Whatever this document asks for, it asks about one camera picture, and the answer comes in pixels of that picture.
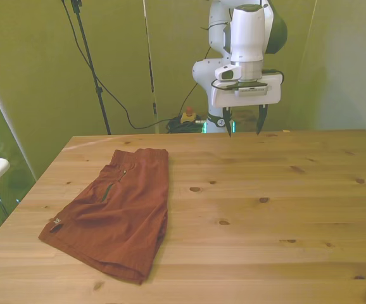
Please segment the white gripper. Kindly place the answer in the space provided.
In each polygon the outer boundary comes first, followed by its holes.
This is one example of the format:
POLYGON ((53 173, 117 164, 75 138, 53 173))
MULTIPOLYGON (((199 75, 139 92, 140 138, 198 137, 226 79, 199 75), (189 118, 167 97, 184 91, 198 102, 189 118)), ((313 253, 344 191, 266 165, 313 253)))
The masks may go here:
POLYGON ((267 117, 267 105, 281 100, 281 84, 281 73, 263 74, 261 79, 252 82, 214 80, 211 83, 211 104, 216 108, 223 108, 223 119, 229 137, 232 135, 231 107, 259 105, 256 122, 258 135, 267 117))

